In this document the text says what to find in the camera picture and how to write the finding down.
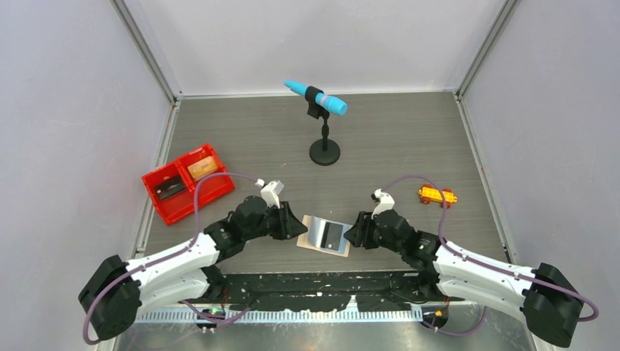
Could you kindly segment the beige card holder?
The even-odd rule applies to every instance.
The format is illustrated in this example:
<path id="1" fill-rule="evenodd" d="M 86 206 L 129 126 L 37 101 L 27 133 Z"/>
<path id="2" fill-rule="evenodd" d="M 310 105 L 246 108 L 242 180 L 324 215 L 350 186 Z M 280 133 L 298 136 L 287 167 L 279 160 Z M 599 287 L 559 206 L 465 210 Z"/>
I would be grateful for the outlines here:
<path id="1" fill-rule="evenodd" d="M 319 218 L 317 216 L 309 216 L 309 215 L 305 215 L 303 217 L 302 222 L 305 224 L 305 226 L 308 227 L 308 232 L 298 236 L 297 243 L 296 243 L 297 247 L 314 250 L 316 252 L 321 252 L 324 254 L 331 254 L 331 255 L 338 256 L 338 257 L 349 256 L 350 242 L 344 237 L 344 234 L 346 231 L 348 231 L 352 227 L 352 225 L 341 223 L 341 222 L 330 221 L 327 219 Z M 324 225 L 326 222 L 335 222 L 335 223 L 342 224 L 344 226 L 343 234 L 341 238 L 341 248 L 339 252 L 334 252 L 328 249 L 320 248 L 320 241 L 321 241 Z"/>

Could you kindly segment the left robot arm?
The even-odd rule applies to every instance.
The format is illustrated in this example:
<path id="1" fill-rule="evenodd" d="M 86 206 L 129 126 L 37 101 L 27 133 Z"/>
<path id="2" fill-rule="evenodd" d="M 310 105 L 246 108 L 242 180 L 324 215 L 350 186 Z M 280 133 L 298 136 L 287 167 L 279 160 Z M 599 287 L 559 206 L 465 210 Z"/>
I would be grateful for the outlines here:
<path id="1" fill-rule="evenodd" d="M 113 339 L 138 317 L 171 303 L 217 302 L 224 283 L 216 264 L 240 253 L 250 240 L 289 240 L 307 230 L 287 201 L 270 205 L 249 196 L 188 241 L 140 259 L 107 257 L 78 295 L 86 313 L 83 339 L 90 345 Z"/>

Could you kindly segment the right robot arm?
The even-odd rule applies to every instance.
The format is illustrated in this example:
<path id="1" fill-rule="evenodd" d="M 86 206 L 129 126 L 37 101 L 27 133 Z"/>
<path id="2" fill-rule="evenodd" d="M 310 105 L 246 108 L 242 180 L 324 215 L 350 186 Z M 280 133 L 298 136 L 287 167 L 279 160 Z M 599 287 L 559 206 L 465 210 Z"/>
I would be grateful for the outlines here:
<path id="1" fill-rule="evenodd" d="M 418 272 L 417 290 L 427 300 L 460 298 L 503 312 L 557 347 L 572 343 L 583 301 L 556 267 L 503 263 L 410 226 L 394 210 L 361 212 L 344 237 L 355 247 L 388 249 Z"/>

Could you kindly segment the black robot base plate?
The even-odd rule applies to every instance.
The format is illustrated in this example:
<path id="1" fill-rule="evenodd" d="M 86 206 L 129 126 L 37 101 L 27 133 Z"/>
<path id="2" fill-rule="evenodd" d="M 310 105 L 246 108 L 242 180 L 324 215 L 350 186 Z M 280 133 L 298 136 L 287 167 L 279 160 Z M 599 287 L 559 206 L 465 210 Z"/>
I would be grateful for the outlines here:
<path id="1" fill-rule="evenodd" d="M 411 304 L 444 303 L 447 297 L 408 271 L 267 273 L 224 275 L 192 303 L 235 311 L 340 312 L 354 298 L 363 312 L 403 311 Z"/>

